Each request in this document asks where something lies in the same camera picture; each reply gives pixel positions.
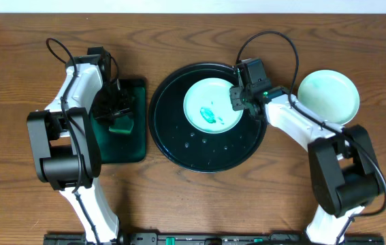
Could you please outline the white plate green stain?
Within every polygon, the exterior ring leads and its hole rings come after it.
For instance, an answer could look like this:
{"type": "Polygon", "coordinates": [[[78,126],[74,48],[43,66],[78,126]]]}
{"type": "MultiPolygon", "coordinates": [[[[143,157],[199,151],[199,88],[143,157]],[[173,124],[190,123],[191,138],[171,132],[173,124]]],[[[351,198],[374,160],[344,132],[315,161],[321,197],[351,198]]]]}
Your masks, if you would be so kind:
{"type": "Polygon", "coordinates": [[[222,78],[205,78],[193,84],[183,100],[188,122],[204,133],[220,134],[234,128],[243,111],[235,111],[230,100],[233,84],[222,78]]]}
{"type": "Polygon", "coordinates": [[[298,100],[329,122],[345,125],[358,113],[359,92],[344,74],[322,69],[307,75],[300,83],[298,100]]]}

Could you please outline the white plate green stain back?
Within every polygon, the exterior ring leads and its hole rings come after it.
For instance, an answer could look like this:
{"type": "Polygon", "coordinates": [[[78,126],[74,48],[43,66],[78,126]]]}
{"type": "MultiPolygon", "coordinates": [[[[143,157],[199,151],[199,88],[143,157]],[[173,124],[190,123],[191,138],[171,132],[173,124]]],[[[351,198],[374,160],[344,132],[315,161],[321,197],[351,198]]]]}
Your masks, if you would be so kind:
{"type": "Polygon", "coordinates": [[[235,111],[230,100],[233,84],[222,78],[205,78],[193,84],[183,100],[188,122],[204,133],[220,134],[234,128],[243,111],[235,111]]]}

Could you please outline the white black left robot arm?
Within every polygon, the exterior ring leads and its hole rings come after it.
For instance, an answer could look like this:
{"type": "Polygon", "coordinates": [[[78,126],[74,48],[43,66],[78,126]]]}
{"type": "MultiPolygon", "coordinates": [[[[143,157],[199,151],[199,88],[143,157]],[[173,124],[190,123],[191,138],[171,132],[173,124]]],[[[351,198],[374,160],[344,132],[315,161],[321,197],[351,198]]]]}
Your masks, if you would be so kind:
{"type": "Polygon", "coordinates": [[[37,177],[68,200],[85,230],[81,238],[47,235],[45,243],[127,243],[99,175],[104,164],[144,159],[146,87],[143,79],[111,79],[108,67],[66,64],[57,96],[27,117],[37,177]]]}

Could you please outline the white plate green stain front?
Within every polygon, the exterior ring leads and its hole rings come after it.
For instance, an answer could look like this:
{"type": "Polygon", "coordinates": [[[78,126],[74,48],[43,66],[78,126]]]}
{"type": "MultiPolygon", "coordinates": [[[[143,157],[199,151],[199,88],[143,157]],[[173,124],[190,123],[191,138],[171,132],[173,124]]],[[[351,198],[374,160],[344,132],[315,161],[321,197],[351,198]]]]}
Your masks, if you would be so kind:
{"type": "Polygon", "coordinates": [[[345,125],[358,113],[359,92],[344,74],[322,69],[307,75],[300,83],[298,100],[329,122],[345,125]]]}

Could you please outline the green scouring sponge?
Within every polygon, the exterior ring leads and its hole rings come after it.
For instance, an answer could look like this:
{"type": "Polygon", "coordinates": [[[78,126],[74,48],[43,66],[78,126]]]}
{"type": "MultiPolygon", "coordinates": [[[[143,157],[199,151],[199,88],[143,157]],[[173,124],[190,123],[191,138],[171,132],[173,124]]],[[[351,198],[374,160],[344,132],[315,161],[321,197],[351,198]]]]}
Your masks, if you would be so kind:
{"type": "Polygon", "coordinates": [[[129,116],[119,117],[114,124],[109,126],[109,131],[121,135],[130,135],[134,126],[134,121],[129,116]]]}

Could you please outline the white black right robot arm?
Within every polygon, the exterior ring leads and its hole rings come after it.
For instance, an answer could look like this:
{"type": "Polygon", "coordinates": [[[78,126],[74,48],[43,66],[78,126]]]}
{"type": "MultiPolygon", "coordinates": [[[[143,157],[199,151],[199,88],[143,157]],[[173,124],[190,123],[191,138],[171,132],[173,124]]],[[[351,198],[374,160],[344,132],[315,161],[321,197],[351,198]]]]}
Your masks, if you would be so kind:
{"type": "Polygon", "coordinates": [[[241,82],[229,90],[235,111],[280,129],[308,153],[312,190],[319,206],[306,228],[311,244],[343,244],[344,234],[364,208],[383,195],[386,180],[377,163],[368,132],[321,119],[285,87],[268,81],[241,82]]]}

